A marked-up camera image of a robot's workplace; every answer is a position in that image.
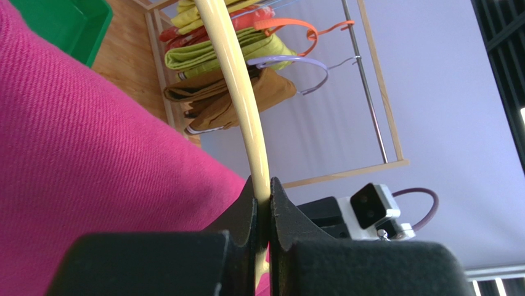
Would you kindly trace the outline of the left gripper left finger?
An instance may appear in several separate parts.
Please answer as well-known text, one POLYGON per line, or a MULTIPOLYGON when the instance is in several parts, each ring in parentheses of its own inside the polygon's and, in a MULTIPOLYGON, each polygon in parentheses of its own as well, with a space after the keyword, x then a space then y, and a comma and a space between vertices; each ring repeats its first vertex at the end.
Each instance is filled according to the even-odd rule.
POLYGON ((48 295, 254 295, 257 201, 239 198, 198 232, 92 233, 65 254, 48 295))

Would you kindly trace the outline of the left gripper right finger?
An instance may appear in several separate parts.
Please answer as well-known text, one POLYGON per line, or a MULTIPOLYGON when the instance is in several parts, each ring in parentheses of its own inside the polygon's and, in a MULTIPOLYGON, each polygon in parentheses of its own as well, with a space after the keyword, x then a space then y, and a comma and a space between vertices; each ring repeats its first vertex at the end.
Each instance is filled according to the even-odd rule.
POLYGON ((454 255, 434 242, 337 239, 271 181, 271 295, 471 295, 454 255))

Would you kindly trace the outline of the cream yellow hanger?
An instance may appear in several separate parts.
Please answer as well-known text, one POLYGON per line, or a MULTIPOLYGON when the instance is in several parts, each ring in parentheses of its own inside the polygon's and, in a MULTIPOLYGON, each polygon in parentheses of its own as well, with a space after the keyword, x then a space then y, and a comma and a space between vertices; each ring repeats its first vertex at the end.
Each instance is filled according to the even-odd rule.
POLYGON ((268 254, 269 207, 271 177, 266 145, 253 88, 242 50, 224 1, 195 1, 210 37, 214 51, 230 92, 240 123, 250 165, 253 195, 257 201, 257 238, 253 267, 253 283, 259 286, 261 277, 269 272, 268 254))

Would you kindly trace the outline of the pink trousers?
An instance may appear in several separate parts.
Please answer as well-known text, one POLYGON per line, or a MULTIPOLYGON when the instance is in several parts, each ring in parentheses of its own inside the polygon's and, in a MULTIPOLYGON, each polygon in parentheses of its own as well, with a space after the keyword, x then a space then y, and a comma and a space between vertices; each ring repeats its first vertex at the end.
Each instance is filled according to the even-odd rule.
POLYGON ((81 236, 199 231, 245 180, 1 2, 1 294, 44 295, 81 236))

